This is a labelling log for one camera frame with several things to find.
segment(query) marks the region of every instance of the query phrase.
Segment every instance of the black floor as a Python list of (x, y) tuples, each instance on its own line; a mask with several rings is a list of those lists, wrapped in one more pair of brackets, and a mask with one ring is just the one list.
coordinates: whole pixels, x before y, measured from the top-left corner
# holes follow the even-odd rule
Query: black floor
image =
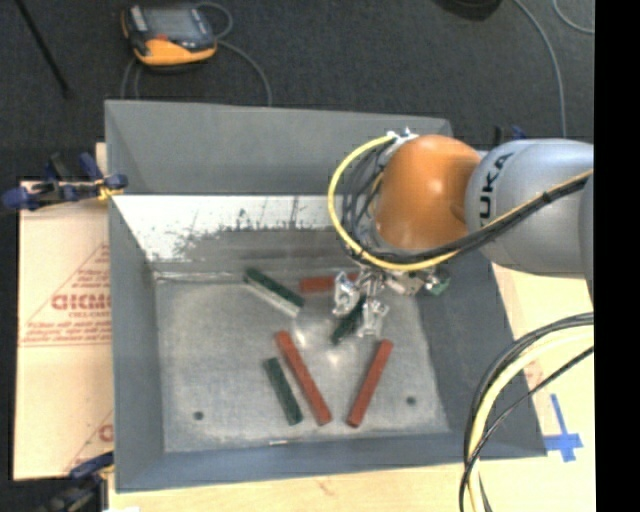
[[(225, 40), (262, 67), (274, 106), (443, 117), (478, 148), (492, 144), (496, 126), (517, 125), (529, 137), (594, 140), (595, 37), (564, 22), (552, 0), (503, 0), (486, 17), (458, 16), (448, 0), (220, 3), (235, 21)], [(73, 161), (95, 146), (104, 135), (103, 100), (121, 96), (131, 59), (119, 26), (126, 2), (24, 4), (73, 95), (62, 94), (18, 2), (2, 0), (0, 191), (18, 177), (40, 175), (53, 152)], [(595, 0), (557, 5), (575, 23), (593, 26)], [(222, 30), (224, 17), (206, 12)], [(129, 78), (126, 96), (135, 94), (135, 72)], [(190, 74), (142, 73), (138, 89), (142, 97), (226, 104), (262, 105), (266, 98), (258, 74), (224, 47)], [(0, 512), (29, 510), (65, 484), (9, 482), (15, 244), (15, 217), (0, 217)]]

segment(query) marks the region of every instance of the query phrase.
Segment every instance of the red block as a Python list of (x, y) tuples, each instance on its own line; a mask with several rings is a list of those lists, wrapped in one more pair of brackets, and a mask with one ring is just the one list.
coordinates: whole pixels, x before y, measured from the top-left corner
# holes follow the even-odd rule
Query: red block
[(367, 371), (367, 376), (360, 387), (355, 402), (351, 406), (351, 411), (347, 417), (348, 425), (357, 428), (362, 423), (392, 349), (393, 343), (389, 340), (382, 340), (378, 345), (376, 355)]
[(278, 332), (276, 334), (276, 343), (298, 381), (298, 385), (309, 403), (316, 422), (318, 425), (329, 423), (331, 421), (331, 411), (327, 407), (318, 386), (316, 386), (316, 383), (311, 377), (307, 365), (304, 364), (302, 356), (300, 352), (298, 352), (289, 333), (287, 331)]
[[(347, 274), (349, 281), (355, 281), (358, 274)], [(303, 277), (298, 282), (298, 289), (302, 293), (318, 293), (333, 290), (335, 276)]]

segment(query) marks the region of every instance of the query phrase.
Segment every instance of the gray bin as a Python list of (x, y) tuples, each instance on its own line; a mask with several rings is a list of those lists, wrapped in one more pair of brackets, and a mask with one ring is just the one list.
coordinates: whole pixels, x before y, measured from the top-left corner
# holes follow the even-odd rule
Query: gray bin
[[(439, 297), (386, 294), (394, 351), (358, 429), (345, 417), (375, 340), (328, 340), (331, 297), (292, 316), (248, 289), (246, 267), (295, 288), (353, 271), (324, 194), (339, 161), (387, 130), (450, 134), (410, 116), (106, 103), (109, 171), (130, 186), (110, 207), (116, 487), (161, 489), (459, 462), (468, 409), (510, 342), (489, 262), (448, 265)], [(318, 427), (290, 426), (261, 362), (293, 333), (328, 402)], [(504, 403), (526, 392), (524, 379)], [(544, 454), (532, 407), (496, 432), (487, 456)]]

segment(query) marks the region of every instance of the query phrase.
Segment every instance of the handheld device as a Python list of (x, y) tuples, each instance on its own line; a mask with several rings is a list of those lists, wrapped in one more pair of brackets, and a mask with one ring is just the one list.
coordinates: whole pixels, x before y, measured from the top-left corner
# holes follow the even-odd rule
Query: handheld device
[(217, 50), (211, 26), (192, 4), (136, 4), (122, 11), (121, 22), (138, 60), (158, 71), (180, 71), (202, 64)]

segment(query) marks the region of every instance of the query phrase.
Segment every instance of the clamp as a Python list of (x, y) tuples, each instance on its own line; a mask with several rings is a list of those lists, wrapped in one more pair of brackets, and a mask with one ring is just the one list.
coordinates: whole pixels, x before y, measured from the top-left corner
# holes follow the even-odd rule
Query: clamp
[(44, 179), (30, 189), (15, 187), (2, 194), (2, 204), (11, 210), (34, 211), (44, 206), (76, 202), (82, 199), (107, 197), (121, 193), (129, 184), (124, 174), (104, 176), (98, 164), (89, 153), (82, 153), (79, 157), (87, 182), (67, 183), (62, 181), (61, 174), (68, 175), (68, 171), (58, 153), (52, 155), (44, 168)]

